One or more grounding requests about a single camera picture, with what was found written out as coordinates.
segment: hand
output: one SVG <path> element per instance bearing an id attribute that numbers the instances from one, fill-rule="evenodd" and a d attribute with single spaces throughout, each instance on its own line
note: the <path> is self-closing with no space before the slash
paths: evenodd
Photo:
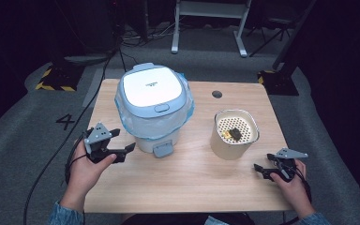
<path id="1" fill-rule="evenodd" d="M 72 157 L 72 160 L 86 154 L 84 142 L 81 141 Z M 116 159 L 115 154 L 111 154 L 101 160 L 98 164 L 93 163 L 87 157 L 81 157 L 71 165 L 68 187 L 60 205 L 66 208 L 83 212 L 84 199 L 87 192 L 98 182 L 99 177 Z"/>
<path id="2" fill-rule="evenodd" d="M 298 159 L 295 160 L 295 164 L 306 178 L 306 165 Z M 294 179 L 289 183 L 282 180 L 276 173 L 271 172 L 270 176 L 277 183 L 283 196 L 288 203 L 292 205 L 300 219 L 315 213 L 315 209 L 312 207 L 308 195 L 306 194 L 304 184 L 298 175 L 295 175 Z"/>

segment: person's left hand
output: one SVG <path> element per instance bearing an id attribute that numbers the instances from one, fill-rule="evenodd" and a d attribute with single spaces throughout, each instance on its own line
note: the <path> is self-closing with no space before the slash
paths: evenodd
<path id="1" fill-rule="evenodd" d="M 86 150 L 83 140 L 78 144 L 72 160 L 84 156 Z M 60 205 L 83 211 L 84 198 L 87 192 L 98 182 L 99 177 L 116 159 L 116 154 L 111 154 L 101 160 L 99 163 L 93 163 L 87 157 L 81 157 L 74 161 L 70 168 L 70 177 L 68 187 Z"/>

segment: strainer basket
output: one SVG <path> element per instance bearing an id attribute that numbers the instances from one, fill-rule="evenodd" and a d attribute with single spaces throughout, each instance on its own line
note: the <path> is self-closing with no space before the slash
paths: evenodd
<path id="1" fill-rule="evenodd" d="M 237 129 L 240 138 L 229 135 Z M 225 110 L 216 113 L 210 146 L 220 158 L 233 160 L 240 158 L 252 143 L 259 140 L 259 129 L 249 112 Z"/>

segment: person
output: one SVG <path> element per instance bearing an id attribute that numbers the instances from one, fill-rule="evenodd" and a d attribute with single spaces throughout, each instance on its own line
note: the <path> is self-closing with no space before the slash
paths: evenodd
<path id="1" fill-rule="evenodd" d="M 112 154 L 105 157 L 99 163 L 95 164 L 91 160 L 89 160 L 89 158 L 83 157 L 84 155 L 84 143 L 80 142 L 72 157 L 78 159 L 76 161 L 73 161 L 71 165 L 71 176 L 69 178 L 67 189 L 61 201 L 54 204 L 51 215 L 49 216 L 48 224 L 83 224 L 83 207 L 86 194 L 97 183 L 103 171 L 107 169 L 116 159 L 116 155 Z M 300 170 L 301 174 L 306 177 L 306 165 L 298 159 L 295 160 L 295 164 L 297 169 Z M 314 207 L 311 205 L 301 178 L 295 176 L 291 182 L 287 183 L 275 173 L 271 173 L 270 176 L 281 189 L 284 198 L 289 202 L 289 204 L 297 213 L 297 216 L 300 218 L 300 224 L 330 224 L 323 216 L 323 214 L 316 212 Z M 140 217 L 142 217 L 144 224 L 150 224 L 148 221 L 151 222 L 152 219 L 154 219 L 155 221 L 158 219 L 162 219 L 161 222 L 154 223 L 165 224 L 163 221 L 166 218 L 170 218 L 171 220 L 184 220 L 185 222 L 187 222 L 187 224 L 254 224 L 254 222 L 248 217 L 248 214 L 154 214 L 149 218 L 145 218 L 145 215 L 135 215 L 125 220 L 123 224 L 139 224 L 134 222 L 141 221 Z"/>

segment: sleeve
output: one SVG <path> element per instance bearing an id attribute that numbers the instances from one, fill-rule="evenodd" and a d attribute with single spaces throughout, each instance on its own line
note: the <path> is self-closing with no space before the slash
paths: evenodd
<path id="1" fill-rule="evenodd" d="M 300 220 L 300 225 L 331 225 L 321 213 L 314 213 Z"/>
<path id="2" fill-rule="evenodd" d="M 82 225 L 83 215 L 79 212 L 63 207 L 58 202 L 54 204 L 48 225 Z"/>

